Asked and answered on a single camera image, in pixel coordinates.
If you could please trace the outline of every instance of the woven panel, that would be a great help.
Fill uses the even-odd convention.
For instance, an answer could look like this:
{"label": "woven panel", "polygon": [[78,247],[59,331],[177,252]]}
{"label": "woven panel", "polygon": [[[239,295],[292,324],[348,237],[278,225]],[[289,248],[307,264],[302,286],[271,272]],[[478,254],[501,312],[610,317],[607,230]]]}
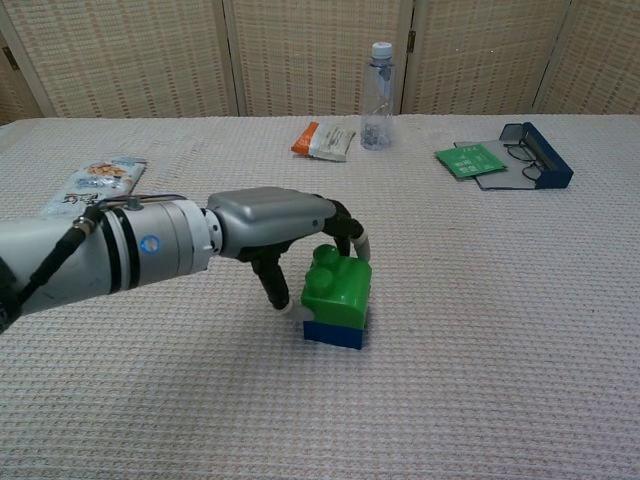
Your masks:
{"label": "woven panel", "polygon": [[231,112],[210,1],[3,3],[60,116]]}
{"label": "woven panel", "polygon": [[574,3],[540,111],[640,113],[640,2]]}
{"label": "woven panel", "polygon": [[230,1],[249,115],[358,113],[371,44],[406,38],[404,0]]}
{"label": "woven panel", "polygon": [[[6,47],[0,35],[0,49]],[[0,52],[0,125],[22,118],[42,117],[27,82],[20,71],[14,71]]]}
{"label": "woven panel", "polygon": [[415,95],[403,111],[526,113],[530,111],[564,0],[429,0],[421,55],[410,57]]}
{"label": "woven panel", "polygon": [[[524,119],[575,169],[566,190],[483,192],[433,158]],[[140,193],[342,200],[373,284],[359,352],[305,342],[251,267],[221,258],[21,318],[0,335],[0,478],[640,478],[640,120],[403,115],[391,150],[356,137],[339,165],[289,151],[310,120],[12,127],[31,130],[2,152],[0,221],[88,159],[140,155]],[[327,241],[282,257],[292,295]]]}

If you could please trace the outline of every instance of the white textured tablecloth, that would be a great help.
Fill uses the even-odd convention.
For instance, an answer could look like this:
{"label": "white textured tablecloth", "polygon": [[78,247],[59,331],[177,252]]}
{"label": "white textured tablecloth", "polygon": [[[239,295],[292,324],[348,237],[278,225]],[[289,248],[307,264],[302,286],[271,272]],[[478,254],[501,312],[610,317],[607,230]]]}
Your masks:
{"label": "white textured tablecloth", "polygon": [[[33,120],[0,136],[0,219],[73,170],[138,193],[278,185],[367,227],[366,346],[306,342],[248,265],[26,316],[0,336],[0,477],[640,478],[640,119],[403,116],[393,149],[293,158],[309,118]],[[357,125],[357,118],[339,119]],[[433,158],[531,120],[566,190],[482,192]],[[299,295],[317,235],[282,261]]]}

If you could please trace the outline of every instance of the bottle cap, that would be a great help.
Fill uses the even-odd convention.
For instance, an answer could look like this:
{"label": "bottle cap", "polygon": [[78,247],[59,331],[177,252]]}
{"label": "bottle cap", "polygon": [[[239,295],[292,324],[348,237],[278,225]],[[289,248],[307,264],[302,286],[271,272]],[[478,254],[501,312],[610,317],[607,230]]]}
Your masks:
{"label": "bottle cap", "polygon": [[376,42],[371,46],[371,56],[377,59],[391,58],[393,46],[388,42]]}

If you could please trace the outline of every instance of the green booklet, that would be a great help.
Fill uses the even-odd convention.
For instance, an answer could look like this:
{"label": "green booklet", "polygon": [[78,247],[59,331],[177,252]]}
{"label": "green booklet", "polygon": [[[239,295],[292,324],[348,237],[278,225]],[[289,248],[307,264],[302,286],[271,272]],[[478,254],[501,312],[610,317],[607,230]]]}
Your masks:
{"label": "green booklet", "polygon": [[506,168],[498,157],[482,145],[441,150],[436,152],[436,157],[458,178],[473,177]]}

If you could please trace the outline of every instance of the blue toy block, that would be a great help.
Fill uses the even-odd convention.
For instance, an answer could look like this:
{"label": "blue toy block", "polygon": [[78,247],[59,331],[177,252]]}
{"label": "blue toy block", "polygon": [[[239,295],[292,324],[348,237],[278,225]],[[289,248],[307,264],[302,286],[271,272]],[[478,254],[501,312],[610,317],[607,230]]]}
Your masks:
{"label": "blue toy block", "polygon": [[328,343],[339,347],[362,349],[364,330],[358,328],[327,325],[325,323],[307,321],[303,323],[305,340]]}

